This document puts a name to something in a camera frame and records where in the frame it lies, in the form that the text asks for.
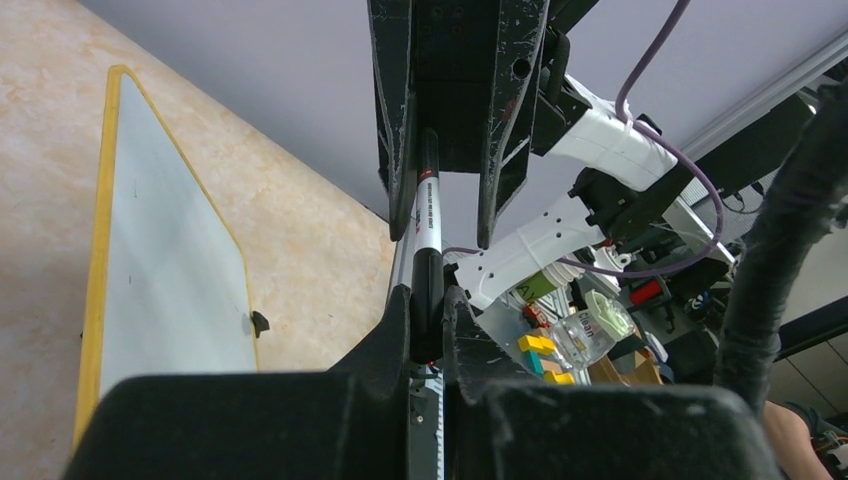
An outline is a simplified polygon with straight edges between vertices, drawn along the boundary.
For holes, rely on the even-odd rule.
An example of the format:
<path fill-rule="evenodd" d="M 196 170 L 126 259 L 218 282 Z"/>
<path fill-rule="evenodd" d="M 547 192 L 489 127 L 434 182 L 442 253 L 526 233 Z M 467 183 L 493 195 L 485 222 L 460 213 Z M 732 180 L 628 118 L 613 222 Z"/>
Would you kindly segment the yellow framed whiteboard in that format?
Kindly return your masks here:
<path fill-rule="evenodd" d="M 243 249 L 137 75 L 107 73 L 73 441 L 118 383 L 255 373 Z"/>

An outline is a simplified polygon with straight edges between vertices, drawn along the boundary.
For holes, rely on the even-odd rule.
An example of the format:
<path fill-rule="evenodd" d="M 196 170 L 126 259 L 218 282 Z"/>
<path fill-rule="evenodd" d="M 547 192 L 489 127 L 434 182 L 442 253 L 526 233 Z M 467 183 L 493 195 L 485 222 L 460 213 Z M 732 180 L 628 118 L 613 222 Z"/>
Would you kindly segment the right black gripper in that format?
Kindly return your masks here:
<path fill-rule="evenodd" d="M 497 220 L 526 181 L 549 5 L 368 2 L 378 173 L 392 241 L 410 222 L 421 124 L 439 135 L 442 169 L 480 172 L 477 245 L 492 244 Z"/>

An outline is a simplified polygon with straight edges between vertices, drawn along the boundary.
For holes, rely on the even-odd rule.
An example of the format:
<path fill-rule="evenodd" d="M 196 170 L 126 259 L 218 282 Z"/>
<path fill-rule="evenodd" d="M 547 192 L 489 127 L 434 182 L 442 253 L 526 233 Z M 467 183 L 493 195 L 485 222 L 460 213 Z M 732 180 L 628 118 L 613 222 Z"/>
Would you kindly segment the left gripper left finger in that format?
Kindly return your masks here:
<path fill-rule="evenodd" d="M 323 372 L 144 376 L 96 408 L 68 479 L 403 479 L 410 291 Z"/>

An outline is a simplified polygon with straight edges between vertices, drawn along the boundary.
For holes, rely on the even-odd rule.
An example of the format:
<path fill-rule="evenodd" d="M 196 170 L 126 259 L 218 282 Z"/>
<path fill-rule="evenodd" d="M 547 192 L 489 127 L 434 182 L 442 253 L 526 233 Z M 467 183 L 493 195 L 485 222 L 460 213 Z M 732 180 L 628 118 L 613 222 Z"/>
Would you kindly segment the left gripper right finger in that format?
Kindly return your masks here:
<path fill-rule="evenodd" d="M 706 386 L 554 385 L 444 296 L 450 479 L 777 479 L 751 410 Z"/>

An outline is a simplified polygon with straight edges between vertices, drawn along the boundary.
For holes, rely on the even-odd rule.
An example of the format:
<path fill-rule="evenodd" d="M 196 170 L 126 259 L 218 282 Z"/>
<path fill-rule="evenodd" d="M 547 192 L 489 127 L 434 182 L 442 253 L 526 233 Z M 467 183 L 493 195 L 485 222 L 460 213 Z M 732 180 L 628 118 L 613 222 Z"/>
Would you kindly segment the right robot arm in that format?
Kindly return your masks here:
<path fill-rule="evenodd" d="M 660 144 L 648 117 L 624 118 L 569 77 L 569 31 L 589 1 L 372 1 L 379 175 L 389 200 L 389 229 L 439 215 L 422 189 L 442 172 L 479 178 L 477 242 L 491 269 L 456 277 L 492 296 L 573 251 L 643 233 L 694 176 Z M 496 221 L 523 187 L 531 155 L 583 164 L 568 197 L 588 210 L 573 227 L 543 221 L 528 247 L 517 230 L 494 242 Z"/>

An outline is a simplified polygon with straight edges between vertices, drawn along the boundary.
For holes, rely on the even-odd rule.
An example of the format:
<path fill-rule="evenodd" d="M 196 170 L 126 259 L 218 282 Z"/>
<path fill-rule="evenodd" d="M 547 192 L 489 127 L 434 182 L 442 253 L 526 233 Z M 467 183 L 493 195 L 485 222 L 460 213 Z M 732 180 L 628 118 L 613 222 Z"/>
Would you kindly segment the black marker cap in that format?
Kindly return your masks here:
<path fill-rule="evenodd" d="M 430 247 L 416 251 L 410 298 L 410 358 L 415 363 L 442 356 L 444 293 L 442 253 Z"/>

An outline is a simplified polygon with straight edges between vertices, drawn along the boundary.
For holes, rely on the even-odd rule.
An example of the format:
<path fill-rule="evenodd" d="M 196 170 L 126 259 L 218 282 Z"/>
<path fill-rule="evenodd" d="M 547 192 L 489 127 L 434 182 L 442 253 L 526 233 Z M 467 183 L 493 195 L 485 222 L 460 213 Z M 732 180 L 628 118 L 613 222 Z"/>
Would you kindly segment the black white marker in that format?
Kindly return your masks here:
<path fill-rule="evenodd" d="M 415 252 L 430 247 L 442 253 L 438 135 L 433 129 L 426 128 L 419 135 L 419 140 Z"/>

